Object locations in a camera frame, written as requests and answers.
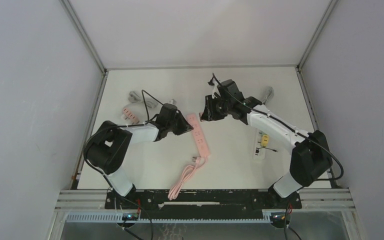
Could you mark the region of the pink power strip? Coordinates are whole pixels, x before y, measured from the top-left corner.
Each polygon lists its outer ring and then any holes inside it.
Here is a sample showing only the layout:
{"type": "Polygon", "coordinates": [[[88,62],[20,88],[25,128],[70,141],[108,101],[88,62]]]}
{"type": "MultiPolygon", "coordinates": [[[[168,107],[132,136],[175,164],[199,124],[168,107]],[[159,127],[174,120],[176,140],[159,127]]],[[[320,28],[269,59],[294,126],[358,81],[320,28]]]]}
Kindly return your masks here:
{"type": "Polygon", "coordinates": [[[188,114],[186,116],[187,122],[193,127],[191,130],[192,137],[195,145],[202,158],[208,158],[210,156],[210,149],[205,139],[204,132],[201,128],[200,121],[195,113],[188,114]]]}

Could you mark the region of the white power strip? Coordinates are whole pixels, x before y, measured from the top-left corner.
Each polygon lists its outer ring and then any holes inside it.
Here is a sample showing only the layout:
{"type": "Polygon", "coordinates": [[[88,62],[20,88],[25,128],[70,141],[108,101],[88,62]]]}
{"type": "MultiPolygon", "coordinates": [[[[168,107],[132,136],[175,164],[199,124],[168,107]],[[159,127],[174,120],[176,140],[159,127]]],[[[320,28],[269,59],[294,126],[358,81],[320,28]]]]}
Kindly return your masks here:
{"type": "Polygon", "coordinates": [[[123,109],[122,109],[122,113],[124,115],[124,119],[125,120],[130,120],[130,122],[132,124],[138,124],[140,123],[140,119],[135,115],[134,112],[132,112],[130,110],[130,108],[128,106],[125,106],[123,109]]]}
{"type": "Polygon", "coordinates": [[[254,141],[253,141],[253,150],[252,150],[252,158],[256,162],[261,162],[265,159],[266,156],[266,147],[261,147],[261,135],[259,132],[263,132],[261,130],[256,130],[254,141]]]}

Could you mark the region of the yellow plug adapter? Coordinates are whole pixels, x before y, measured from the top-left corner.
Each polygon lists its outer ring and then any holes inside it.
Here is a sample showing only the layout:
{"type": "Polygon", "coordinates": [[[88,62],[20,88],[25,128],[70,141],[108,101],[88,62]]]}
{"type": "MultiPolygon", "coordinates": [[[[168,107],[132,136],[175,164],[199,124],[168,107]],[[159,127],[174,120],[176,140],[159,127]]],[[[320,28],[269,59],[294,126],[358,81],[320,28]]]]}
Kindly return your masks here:
{"type": "Polygon", "coordinates": [[[269,144],[269,141],[270,141],[270,137],[267,134],[263,134],[261,136],[260,146],[263,148],[267,147],[269,144]]]}

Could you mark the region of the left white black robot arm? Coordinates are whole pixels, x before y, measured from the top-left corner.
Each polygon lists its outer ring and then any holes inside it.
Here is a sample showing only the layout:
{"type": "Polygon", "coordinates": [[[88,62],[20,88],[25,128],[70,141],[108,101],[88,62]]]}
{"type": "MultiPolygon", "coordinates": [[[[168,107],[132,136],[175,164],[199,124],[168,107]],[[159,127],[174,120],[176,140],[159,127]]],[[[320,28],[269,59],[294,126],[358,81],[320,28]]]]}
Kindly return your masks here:
{"type": "Polygon", "coordinates": [[[143,123],[117,125],[104,121],[84,143],[84,162],[98,172],[117,194],[117,202],[129,209],[136,203],[135,186],[122,167],[129,146],[145,142],[158,142],[169,133],[176,136],[191,132],[193,127],[172,103],[161,103],[158,114],[143,123]]]}

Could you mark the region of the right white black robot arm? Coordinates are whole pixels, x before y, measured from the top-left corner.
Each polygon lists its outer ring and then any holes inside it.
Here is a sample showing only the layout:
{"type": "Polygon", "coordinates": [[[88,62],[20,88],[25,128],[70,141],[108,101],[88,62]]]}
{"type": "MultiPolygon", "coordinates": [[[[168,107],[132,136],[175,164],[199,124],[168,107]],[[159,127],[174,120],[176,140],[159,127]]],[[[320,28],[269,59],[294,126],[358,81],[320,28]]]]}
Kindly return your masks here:
{"type": "Polygon", "coordinates": [[[268,189],[269,203],[273,207],[282,208],[288,203],[292,193],[314,182],[323,181],[320,176],[329,170],[333,163],[340,169],[339,176],[333,179],[343,177],[344,167],[330,151],[323,132],[320,130],[309,132],[286,122],[257,98],[244,97],[232,79],[219,81],[213,75],[208,84],[213,87],[213,91],[211,95],[205,97],[200,120],[212,122],[231,116],[278,141],[290,154],[288,172],[268,189]]]}

